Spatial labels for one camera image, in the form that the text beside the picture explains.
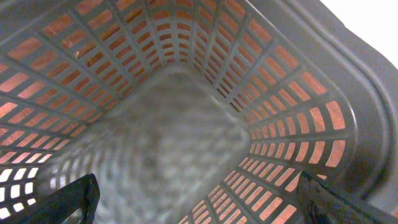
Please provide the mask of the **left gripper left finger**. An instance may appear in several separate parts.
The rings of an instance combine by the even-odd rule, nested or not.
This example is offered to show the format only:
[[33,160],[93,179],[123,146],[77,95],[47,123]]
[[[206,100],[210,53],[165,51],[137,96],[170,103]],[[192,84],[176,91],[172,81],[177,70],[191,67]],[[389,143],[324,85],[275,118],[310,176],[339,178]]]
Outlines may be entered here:
[[62,223],[80,210],[80,223],[92,224],[100,200],[100,188],[94,174],[87,174],[34,203],[2,223]]

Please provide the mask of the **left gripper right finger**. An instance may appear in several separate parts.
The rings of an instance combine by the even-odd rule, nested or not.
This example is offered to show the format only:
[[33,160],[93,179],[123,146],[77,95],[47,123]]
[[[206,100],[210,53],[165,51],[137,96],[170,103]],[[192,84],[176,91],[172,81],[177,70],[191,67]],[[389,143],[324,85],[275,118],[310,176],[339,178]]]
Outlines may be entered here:
[[297,200],[305,223],[397,223],[397,218],[367,202],[301,172]]

